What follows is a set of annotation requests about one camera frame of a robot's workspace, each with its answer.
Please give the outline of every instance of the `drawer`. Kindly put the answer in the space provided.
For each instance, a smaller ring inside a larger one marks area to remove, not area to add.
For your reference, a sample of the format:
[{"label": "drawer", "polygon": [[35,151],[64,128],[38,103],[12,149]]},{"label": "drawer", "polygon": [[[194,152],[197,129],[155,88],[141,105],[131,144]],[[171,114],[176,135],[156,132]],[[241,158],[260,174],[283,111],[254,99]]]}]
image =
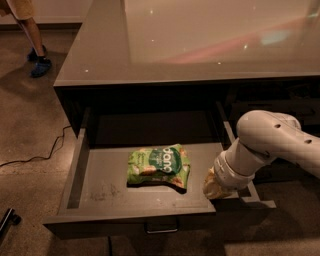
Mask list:
[{"label": "drawer", "polygon": [[[206,228],[217,209],[204,196],[202,186],[213,160],[223,150],[223,137],[230,136],[221,110],[112,115],[88,110],[59,212],[47,217],[44,225],[61,239]],[[191,162],[186,193],[164,185],[127,185],[131,152],[176,143],[186,149]],[[243,208],[234,200],[249,208],[253,203],[254,208],[274,207],[272,202],[259,201],[253,186],[249,197],[235,193],[228,199],[227,204],[225,200],[217,203],[219,209],[224,205],[232,209],[230,202]]]}]

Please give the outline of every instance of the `power cable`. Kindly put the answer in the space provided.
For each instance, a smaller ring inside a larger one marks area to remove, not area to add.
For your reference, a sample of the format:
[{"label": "power cable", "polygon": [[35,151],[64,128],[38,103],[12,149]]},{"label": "power cable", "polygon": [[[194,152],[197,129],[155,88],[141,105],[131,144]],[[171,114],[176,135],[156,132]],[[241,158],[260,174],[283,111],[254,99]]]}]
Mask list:
[{"label": "power cable", "polygon": [[[28,163],[28,162],[31,162],[31,161],[34,161],[34,160],[49,160],[56,151],[58,151],[59,149],[61,149],[61,148],[63,147],[64,137],[65,137],[65,130],[68,129],[68,128],[70,128],[70,127],[71,127],[71,125],[68,125],[68,126],[63,127],[63,129],[62,129],[62,135],[58,136],[58,137],[55,139],[55,141],[54,141],[54,143],[53,143],[53,146],[52,146],[52,148],[51,148],[51,151],[50,151],[50,153],[49,153],[49,156],[47,156],[47,157],[34,156],[34,157],[32,157],[32,158],[30,158],[30,159],[27,159],[27,160],[14,160],[14,161],[10,161],[10,162],[6,162],[6,163],[3,163],[3,164],[0,164],[0,168],[3,167],[3,166],[6,166],[6,165],[15,164],[15,163]],[[59,141],[60,139],[62,139],[61,146],[60,146],[58,149],[55,150],[56,145],[57,145],[57,143],[58,143],[58,141]]]}]

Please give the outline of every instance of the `chip bag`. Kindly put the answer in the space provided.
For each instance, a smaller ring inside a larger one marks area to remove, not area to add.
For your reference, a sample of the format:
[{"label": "chip bag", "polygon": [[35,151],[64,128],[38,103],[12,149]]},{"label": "chip bag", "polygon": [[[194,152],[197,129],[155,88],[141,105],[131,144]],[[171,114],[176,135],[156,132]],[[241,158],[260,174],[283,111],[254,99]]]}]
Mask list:
[{"label": "chip bag", "polygon": [[169,185],[181,193],[187,189],[190,161],[180,144],[165,148],[141,148],[129,156],[128,185]]}]

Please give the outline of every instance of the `gray drawer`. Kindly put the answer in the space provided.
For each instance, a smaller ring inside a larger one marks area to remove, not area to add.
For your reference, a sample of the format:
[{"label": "gray drawer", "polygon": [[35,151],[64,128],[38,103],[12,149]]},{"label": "gray drawer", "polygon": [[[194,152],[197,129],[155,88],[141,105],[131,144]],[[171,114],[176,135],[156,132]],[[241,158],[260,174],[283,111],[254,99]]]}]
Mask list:
[{"label": "gray drawer", "polygon": [[[203,195],[202,186],[214,158],[223,150],[223,135],[215,125],[223,124],[219,111],[100,114],[95,115],[95,129],[88,129],[92,112],[88,113],[78,136],[59,212],[44,220],[49,230],[61,239],[69,239],[208,226],[217,210]],[[127,161],[132,151],[175,143],[187,150],[191,161],[186,193],[167,186],[127,186]],[[254,208],[274,207],[272,202],[260,202],[254,187],[251,194],[249,199],[241,200],[235,194],[227,204],[222,200],[217,205],[234,210],[229,202],[236,200],[249,208],[252,203]]]}]

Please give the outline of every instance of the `person's foot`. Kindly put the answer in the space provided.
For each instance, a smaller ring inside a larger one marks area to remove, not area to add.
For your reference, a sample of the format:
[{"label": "person's foot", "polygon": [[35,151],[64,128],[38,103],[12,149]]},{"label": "person's foot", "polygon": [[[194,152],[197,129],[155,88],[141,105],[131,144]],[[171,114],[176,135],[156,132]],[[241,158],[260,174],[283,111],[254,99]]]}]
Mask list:
[{"label": "person's foot", "polygon": [[34,69],[31,71],[30,76],[37,78],[45,75],[51,68],[52,63],[49,59],[36,62]]},{"label": "person's foot", "polygon": [[[42,45],[42,47],[43,47],[44,54],[46,55],[47,48],[44,45]],[[36,61],[37,59],[38,59],[38,56],[37,56],[36,51],[34,50],[34,48],[31,48],[31,51],[27,55],[27,61],[33,62],[33,61]]]}]

